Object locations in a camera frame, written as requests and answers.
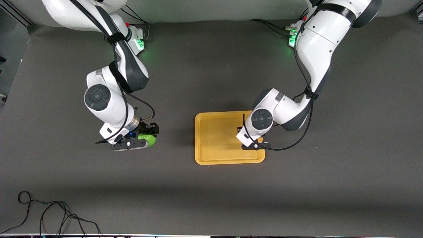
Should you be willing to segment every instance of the robotic arm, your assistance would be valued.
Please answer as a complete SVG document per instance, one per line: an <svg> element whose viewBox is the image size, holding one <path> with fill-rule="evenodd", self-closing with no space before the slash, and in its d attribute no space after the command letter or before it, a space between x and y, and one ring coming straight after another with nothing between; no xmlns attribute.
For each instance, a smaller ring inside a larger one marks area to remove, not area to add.
<svg viewBox="0 0 423 238"><path fill-rule="evenodd" d="M42 1L60 25L102 32L113 47L115 61L87 75L88 89L84 95L87 108L104 122L100 129L104 140L99 143L109 142L114 150L151 146L159 133L158 126L145 124L124 96L124 93L143 89L148 82L147 69L136 57L143 50L143 31L127 26L113 13L124 6L126 0Z"/></svg>
<svg viewBox="0 0 423 238"><path fill-rule="evenodd" d="M252 113L236 136L246 147L267 133L273 122L288 131L298 130L304 125L312 103L322 91L330 72L330 61L336 47L350 27L359 28L371 21L381 6L381 0L310 1L317 3L310 8L308 19L297 23L301 27L294 49L296 57L310 74L310 83L299 103L276 89L264 90L255 100Z"/></svg>

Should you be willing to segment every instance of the gray table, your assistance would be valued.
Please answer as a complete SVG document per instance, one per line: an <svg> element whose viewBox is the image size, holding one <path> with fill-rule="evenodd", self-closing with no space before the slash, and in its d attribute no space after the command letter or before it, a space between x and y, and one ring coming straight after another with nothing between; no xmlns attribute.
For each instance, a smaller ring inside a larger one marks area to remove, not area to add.
<svg viewBox="0 0 423 238"><path fill-rule="evenodd" d="M248 110L271 87L304 89L286 43L257 22L153 25L140 56L150 82L135 95L156 108L161 133L152 148L112 152L94 145L102 123L83 104L85 76L112 61L110 46L99 33L31 29L0 117L0 228L24 218L16 196L28 190L67 201L104 233L423 237L415 13L348 33L298 146L259 164L195 163L196 114ZM286 146L301 134L275 128L267 140ZM44 208L13 232L38 232ZM46 214L48 232L59 219ZM80 233L76 222L66 232Z"/></svg>

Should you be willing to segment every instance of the velcro strap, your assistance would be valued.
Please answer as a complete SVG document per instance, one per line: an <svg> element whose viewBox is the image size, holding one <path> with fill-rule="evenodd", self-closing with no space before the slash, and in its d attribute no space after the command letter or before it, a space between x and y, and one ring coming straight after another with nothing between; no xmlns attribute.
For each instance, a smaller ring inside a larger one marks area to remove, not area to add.
<svg viewBox="0 0 423 238"><path fill-rule="evenodd" d="M351 22L351 24L354 23L355 18L356 18L354 12L352 12L348 8L341 6L341 5L338 5L338 4L333 4L333 3L320 4L316 8L316 12L317 11L333 11L333 12L336 12L336 13L344 16L345 18L347 18Z"/></svg>
<svg viewBox="0 0 423 238"><path fill-rule="evenodd" d="M126 40L125 36L121 33L114 33L113 35L107 37L107 42L111 45L114 45L116 42Z"/></svg>
<svg viewBox="0 0 423 238"><path fill-rule="evenodd" d="M309 98L311 98L313 100L316 100L319 97L319 94L313 93L308 87L305 88L304 94L307 97L309 97Z"/></svg>
<svg viewBox="0 0 423 238"><path fill-rule="evenodd" d="M128 93L132 93L133 91L129 87L128 82L125 80L122 74L118 71L114 61L109 64L109 69L110 69L110 72L112 72L112 75L115 77L116 81L121 85L122 89Z"/></svg>

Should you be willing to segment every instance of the yellow plastic tray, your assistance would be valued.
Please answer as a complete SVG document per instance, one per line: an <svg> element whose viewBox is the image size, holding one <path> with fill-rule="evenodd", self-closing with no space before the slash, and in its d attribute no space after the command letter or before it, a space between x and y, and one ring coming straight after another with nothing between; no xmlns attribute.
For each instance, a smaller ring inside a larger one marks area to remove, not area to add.
<svg viewBox="0 0 423 238"><path fill-rule="evenodd" d="M195 117L195 161L200 165L260 163L264 150L243 150L236 138L251 111L205 112Z"/></svg>

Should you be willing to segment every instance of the green round object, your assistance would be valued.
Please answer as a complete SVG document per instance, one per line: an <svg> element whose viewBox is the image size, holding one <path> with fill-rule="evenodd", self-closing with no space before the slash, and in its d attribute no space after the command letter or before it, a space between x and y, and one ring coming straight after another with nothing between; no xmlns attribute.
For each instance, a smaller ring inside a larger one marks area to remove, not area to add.
<svg viewBox="0 0 423 238"><path fill-rule="evenodd" d="M148 141L148 147L151 147L151 146L154 145L154 143L156 143L156 137L154 137L153 135L149 135L149 134L139 134L138 140Z"/></svg>

